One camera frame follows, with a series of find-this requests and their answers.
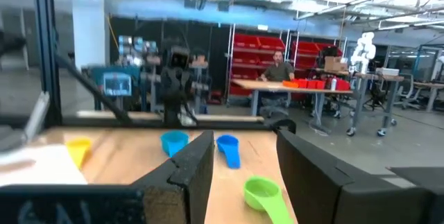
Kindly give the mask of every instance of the man's shirt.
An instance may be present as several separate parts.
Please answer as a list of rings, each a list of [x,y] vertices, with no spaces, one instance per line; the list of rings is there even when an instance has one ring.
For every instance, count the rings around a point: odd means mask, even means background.
[[[283,80],[290,80],[289,74],[294,72],[294,68],[291,64],[286,62],[281,62],[279,65],[271,65],[266,69],[264,75],[267,80],[273,82],[282,82]]]

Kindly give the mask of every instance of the cardboard box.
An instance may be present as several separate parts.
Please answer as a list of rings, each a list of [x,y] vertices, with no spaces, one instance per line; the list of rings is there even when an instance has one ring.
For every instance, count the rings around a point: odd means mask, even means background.
[[[341,63],[341,57],[325,57],[325,67],[326,71],[347,71],[347,63]]]

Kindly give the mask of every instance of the green measuring cup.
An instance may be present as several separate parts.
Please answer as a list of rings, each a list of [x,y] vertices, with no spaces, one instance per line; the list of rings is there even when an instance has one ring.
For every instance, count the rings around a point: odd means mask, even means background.
[[[273,181],[259,176],[251,177],[245,182],[244,198],[251,208],[265,211],[273,224],[294,223],[285,205],[282,191]]]

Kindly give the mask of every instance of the measuring cup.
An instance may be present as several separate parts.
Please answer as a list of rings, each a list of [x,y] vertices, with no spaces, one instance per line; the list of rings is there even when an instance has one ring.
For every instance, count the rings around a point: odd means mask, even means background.
[[[217,140],[217,149],[225,154],[228,168],[239,169],[241,156],[239,155],[239,140],[232,135],[221,135]]]
[[[160,136],[162,149],[168,156],[173,157],[179,150],[188,144],[189,137],[182,131],[169,131]]]
[[[87,137],[77,137],[65,143],[74,164],[80,169],[86,154],[91,150],[91,139]]]
[[[294,223],[285,205],[282,191],[273,181],[259,176],[251,177],[245,182],[244,198],[251,208],[265,211],[274,224]]]

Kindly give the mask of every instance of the white paper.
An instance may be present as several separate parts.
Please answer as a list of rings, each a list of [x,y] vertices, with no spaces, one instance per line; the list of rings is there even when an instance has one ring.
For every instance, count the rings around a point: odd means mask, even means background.
[[[11,184],[87,184],[63,144],[23,148],[0,154],[0,166],[34,160],[34,165],[0,172],[0,186]]]

